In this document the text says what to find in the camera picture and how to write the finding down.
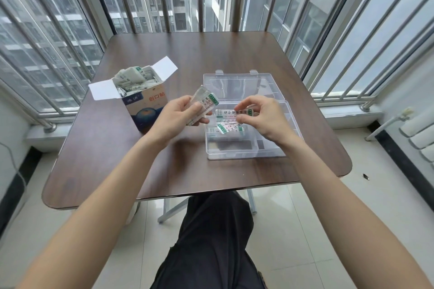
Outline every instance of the radiator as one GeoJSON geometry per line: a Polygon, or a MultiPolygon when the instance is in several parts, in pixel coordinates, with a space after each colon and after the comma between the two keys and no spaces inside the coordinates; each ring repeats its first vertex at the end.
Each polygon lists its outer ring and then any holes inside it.
{"type": "Polygon", "coordinates": [[[434,105],[399,128],[410,144],[434,167],[434,105]]]}

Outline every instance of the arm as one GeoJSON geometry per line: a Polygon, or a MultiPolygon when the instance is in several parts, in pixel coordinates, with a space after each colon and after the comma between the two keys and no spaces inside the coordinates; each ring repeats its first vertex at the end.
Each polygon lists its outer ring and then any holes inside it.
{"type": "Polygon", "coordinates": [[[190,98],[181,97],[164,107],[150,131],[52,237],[18,288],[93,286],[156,156],[202,108],[194,104],[185,110],[190,98]]]}
{"type": "Polygon", "coordinates": [[[358,288],[432,288],[397,237],[289,127],[279,104],[264,96],[236,110],[259,107],[257,117],[237,121],[255,127],[291,159],[303,188],[345,269],[358,288]]]}

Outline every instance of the clear plastic box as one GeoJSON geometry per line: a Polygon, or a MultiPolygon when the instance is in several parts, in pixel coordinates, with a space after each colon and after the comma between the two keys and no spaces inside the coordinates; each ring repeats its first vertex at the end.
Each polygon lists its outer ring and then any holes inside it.
{"type": "Polygon", "coordinates": [[[250,95],[264,95],[279,101],[291,128],[303,138],[290,105],[285,101],[271,74],[258,73],[255,70],[251,70],[250,74],[224,74],[222,70],[217,70],[215,74],[203,75],[203,85],[220,101],[213,110],[213,115],[208,117],[209,124],[205,125],[205,146],[209,160],[285,156],[282,149],[265,139],[250,125],[241,125],[242,132],[222,134],[218,131],[215,110],[233,110],[250,95]]]}

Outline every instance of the wooden table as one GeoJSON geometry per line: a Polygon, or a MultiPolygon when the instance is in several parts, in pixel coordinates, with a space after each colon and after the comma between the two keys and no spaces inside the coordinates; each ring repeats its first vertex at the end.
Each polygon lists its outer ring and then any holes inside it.
{"type": "MultiPolygon", "coordinates": [[[[94,81],[122,68],[154,64],[164,56],[178,66],[167,80],[169,99],[193,95],[204,73],[271,73],[289,102],[306,143],[337,176],[351,171],[350,157],[267,32],[119,34],[111,38],[94,81]]],[[[122,100],[94,101],[87,93],[42,193],[56,209],[76,208],[141,137],[122,100]]],[[[209,161],[203,126],[186,127],[155,159],[139,200],[186,196],[297,182],[286,158],[209,161]]]]}

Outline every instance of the black pants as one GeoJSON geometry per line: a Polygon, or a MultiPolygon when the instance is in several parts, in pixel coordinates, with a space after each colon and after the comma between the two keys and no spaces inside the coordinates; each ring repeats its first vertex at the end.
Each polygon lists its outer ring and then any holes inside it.
{"type": "Polygon", "coordinates": [[[238,193],[190,197],[178,241],[151,288],[265,288],[246,253],[252,230],[249,203],[238,193]]]}

